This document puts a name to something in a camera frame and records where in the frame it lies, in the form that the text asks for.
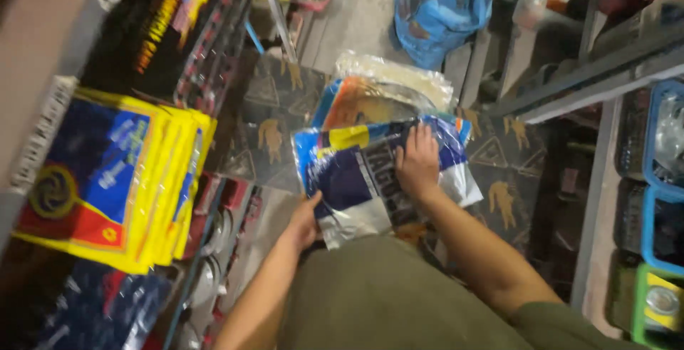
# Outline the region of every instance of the navy blue package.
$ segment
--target navy blue package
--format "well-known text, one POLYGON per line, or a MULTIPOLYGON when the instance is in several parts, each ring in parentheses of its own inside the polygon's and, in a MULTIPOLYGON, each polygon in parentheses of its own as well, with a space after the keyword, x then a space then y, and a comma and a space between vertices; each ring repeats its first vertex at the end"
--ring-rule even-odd
POLYGON ((57 298, 55 312, 47 317, 36 348, 141 349, 170 288, 170 281, 153 272, 134 276, 81 259, 57 298))
POLYGON ((405 145, 409 128, 419 121, 432 128, 439 144, 440 187, 463 207, 482 200, 467 166, 462 142, 466 137, 455 123, 425 115, 326 132, 303 130, 293 137, 297 169, 307 195, 323 193, 315 215, 329 249, 353 238, 426 222, 395 173, 395 150, 405 145))

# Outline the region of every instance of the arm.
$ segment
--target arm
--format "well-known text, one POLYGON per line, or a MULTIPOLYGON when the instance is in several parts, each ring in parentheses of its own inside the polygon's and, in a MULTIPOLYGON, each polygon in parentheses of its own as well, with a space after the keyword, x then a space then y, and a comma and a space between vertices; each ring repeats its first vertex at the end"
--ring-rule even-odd
POLYGON ((290 223, 261 264, 250 285, 238 298, 216 338, 214 349, 273 349, 285 300, 302 250, 316 238, 313 208, 318 192, 302 200, 290 223))
POLYGON ((438 152, 430 127, 412 128, 406 151, 397 148, 399 183, 430 217, 475 295, 505 316, 527 302, 562 303, 518 251, 439 188, 438 152))

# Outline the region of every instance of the circular logo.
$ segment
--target circular logo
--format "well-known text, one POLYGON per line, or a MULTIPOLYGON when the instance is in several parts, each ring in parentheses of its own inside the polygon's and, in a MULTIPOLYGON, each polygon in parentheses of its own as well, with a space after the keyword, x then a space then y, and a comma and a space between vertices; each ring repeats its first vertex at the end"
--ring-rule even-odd
POLYGON ((29 202, 33 211, 41 217, 59 219, 71 211, 77 197, 76 182, 69 170, 48 165, 38 173, 29 202))

